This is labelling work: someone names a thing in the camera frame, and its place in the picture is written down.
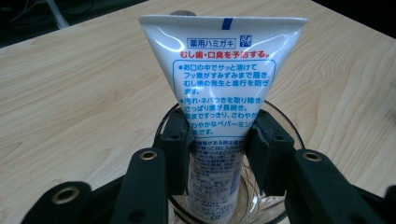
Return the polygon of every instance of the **clear glass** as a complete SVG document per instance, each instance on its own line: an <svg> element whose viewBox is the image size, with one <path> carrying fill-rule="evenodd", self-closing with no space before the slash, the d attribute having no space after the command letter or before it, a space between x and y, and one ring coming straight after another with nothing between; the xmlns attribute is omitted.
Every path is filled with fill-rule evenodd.
<svg viewBox="0 0 396 224"><path fill-rule="evenodd" d="M295 148L303 148L304 143L291 121L278 108L265 102L262 109L269 112L295 140ZM188 213L185 208L186 195L172 196L169 200L170 224L201 224L203 221ZM242 178L239 183L238 202L230 224L277 223L286 216L285 197L260 194L253 172L244 158Z"/></svg>

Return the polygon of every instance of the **toothpaste tube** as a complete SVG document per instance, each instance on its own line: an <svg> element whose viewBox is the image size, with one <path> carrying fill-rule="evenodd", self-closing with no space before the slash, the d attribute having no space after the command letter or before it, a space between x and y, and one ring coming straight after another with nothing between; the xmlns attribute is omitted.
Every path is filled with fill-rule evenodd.
<svg viewBox="0 0 396 224"><path fill-rule="evenodd" d="M228 223L248 131L305 18L143 15L140 25L192 128L187 209Z"/></svg>

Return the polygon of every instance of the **light wood surface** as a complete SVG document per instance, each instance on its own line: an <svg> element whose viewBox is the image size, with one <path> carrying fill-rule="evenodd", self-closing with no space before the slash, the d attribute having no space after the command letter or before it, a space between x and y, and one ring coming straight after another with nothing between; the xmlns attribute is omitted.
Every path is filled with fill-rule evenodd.
<svg viewBox="0 0 396 224"><path fill-rule="evenodd" d="M352 184L396 184L395 39L309 0L149 1L0 49L0 223L60 183L103 186L151 146L176 98L137 18L179 9L308 18L267 100Z"/></svg>

